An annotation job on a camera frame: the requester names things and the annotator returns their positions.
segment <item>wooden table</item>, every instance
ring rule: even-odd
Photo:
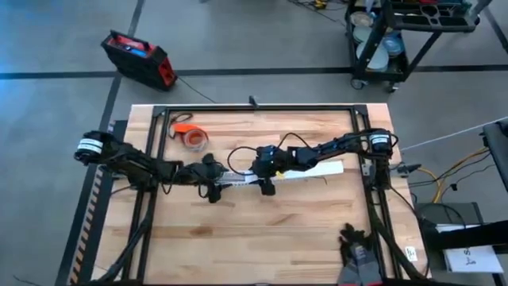
[[[393,130],[386,104],[367,106],[372,127]],[[125,141],[144,150],[151,115],[152,106],[133,106]],[[213,153],[225,163],[232,149],[277,144],[287,132],[301,135],[310,145],[352,132],[350,116],[343,111],[194,112],[192,122],[210,136],[206,151],[191,153],[180,140],[168,140],[166,160],[189,164],[201,160],[205,153]],[[297,138],[288,137],[283,148],[301,144]],[[157,148],[153,148],[154,157]],[[254,156],[252,151],[241,150],[233,156],[233,166],[246,169]],[[370,226],[357,156],[346,154],[330,160],[342,160],[344,173],[327,176],[326,180],[278,184],[273,197],[262,196],[258,186],[225,189],[216,204],[201,199],[196,187],[174,186],[170,195],[160,192],[144,282],[335,283],[342,268],[339,229],[346,222],[357,229],[370,230]],[[399,161],[396,149],[392,164]],[[411,202],[406,180],[393,178],[392,184]],[[126,181],[118,181],[113,189],[126,185]],[[111,197],[93,278],[101,276],[124,248],[135,197],[135,191]],[[427,260],[415,217],[394,192],[387,192],[387,202],[398,245],[402,250],[407,246],[417,250],[418,261],[414,264],[423,272]],[[137,269],[139,248],[134,255],[132,276]],[[386,249],[384,257],[391,272]]]

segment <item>white motor label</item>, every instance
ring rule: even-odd
[[[407,259],[411,262],[418,261],[418,257],[416,256],[416,249],[413,246],[406,246],[406,256]]]
[[[78,150],[80,150],[80,149],[91,150],[91,151],[94,151],[99,154],[102,153],[102,149],[100,149],[97,146],[93,146],[93,145],[89,145],[89,144],[79,144]]]
[[[99,148],[102,148],[103,146],[103,143],[100,142],[100,141],[97,141],[97,140],[94,140],[94,139],[81,139],[81,141],[79,142],[79,144],[89,144],[89,145],[93,145],[93,146],[97,146]]]
[[[372,135],[370,139],[371,139],[372,144],[388,143],[388,140],[390,139],[390,135],[385,135],[385,134]]]

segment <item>metal cart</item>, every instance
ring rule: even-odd
[[[442,33],[470,33],[476,28],[475,19],[468,15],[462,3],[421,4],[403,0],[382,0],[381,5],[371,10],[377,17],[365,48],[357,58],[358,44],[353,38],[354,25],[351,22],[351,14],[356,11],[365,11],[365,7],[357,4],[357,0],[351,0],[345,14],[346,34],[349,39],[349,57],[352,65],[351,86],[358,90],[371,81],[386,81],[389,83],[387,92],[396,91],[398,85],[406,81]],[[409,62],[406,52],[403,51],[398,56],[389,59],[386,71],[370,70],[368,64],[389,27],[398,31],[412,30],[433,34],[412,62]],[[403,43],[401,33],[398,33],[396,37],[400,37]]]

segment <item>concrete floor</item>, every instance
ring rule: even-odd
[[[1,78],[12,73],[114,71],[99,43],[110,29],[129,30],[137,4],[138,0],[0,1],[1,285],[21,285],[13,275],[44,286],[54,284],[86,171],[72,153],[81,134],[98,127],[113,81],[112,77]],[[505,33],[507,8],[506,0],[491,5]],[[146,0],[135,36],[162,46],[178,70],[347,67],[343,12],[326,12],[339,19],[333,22],[285,0]],[[427,36],[404,33],[410,56]],[[444,35],[421,62],[473,64],[508,64],[487,21],[471,34]],[[480,128],[411,146],[507,116],[507,76],[508,71],[418,72],[393,95],[376,85],[355,91],[349,86],[349,74],[184,79],[215,102],[247,102],[249,95],[259,102],[388,102],[400,145],[408,148],[405,161],[439,173],[481,147]],[[122,79],[111,119],[125,119],[134,103],[208,100],[181,82],[170,93],[160,93]],[[411,180],[427,179],[417,174]],[[433,189],[413,192],[425,202]],[[508,218],[504,211],[508,195],[494,168],[471,177],[444,200],[478,202],[488,222]],[[491,284],[489,277],[479,275],[435,272],[434,276]]]

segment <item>cart wheel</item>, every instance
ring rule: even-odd
[[[352,88],[354,88],[358,91],[365,87],[365,82],[363,80],[351,79],[350,83],[351,83]]]
[[[387,87],[387,93],[394,93],[398,90],[399,83],[390,83]]]

